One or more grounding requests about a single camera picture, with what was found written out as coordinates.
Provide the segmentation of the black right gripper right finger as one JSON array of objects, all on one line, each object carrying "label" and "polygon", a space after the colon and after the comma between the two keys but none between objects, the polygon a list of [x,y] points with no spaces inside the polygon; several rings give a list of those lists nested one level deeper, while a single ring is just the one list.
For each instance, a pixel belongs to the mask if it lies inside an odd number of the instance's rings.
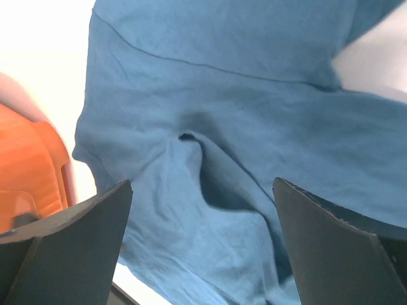
[{"label": "black right gripper right finger", "polygon": [[274,180],[273,193],[302,304],[406,304],[405,228],[286,179]]}]

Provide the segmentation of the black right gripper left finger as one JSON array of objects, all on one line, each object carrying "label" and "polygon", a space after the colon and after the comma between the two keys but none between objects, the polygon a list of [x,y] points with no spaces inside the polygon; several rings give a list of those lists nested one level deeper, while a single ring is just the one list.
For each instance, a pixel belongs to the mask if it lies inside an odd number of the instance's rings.
[{"label": "black right gripper left finger", "polygon": [[107,304],[132,202],[125,180],[1,235],[1,304]]}]

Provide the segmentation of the teal blue t-shirt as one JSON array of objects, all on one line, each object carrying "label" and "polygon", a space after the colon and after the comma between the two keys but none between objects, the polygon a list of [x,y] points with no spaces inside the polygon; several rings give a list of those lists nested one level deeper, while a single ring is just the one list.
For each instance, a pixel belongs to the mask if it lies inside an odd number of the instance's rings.
[{"label": "teal blue t-shirt", "polygon": [[97,1],[73,156],[134,192],[120,261],[172,304],[299,304],[282,177],[406,225],[406,106],[332,58],[398,1]]}]

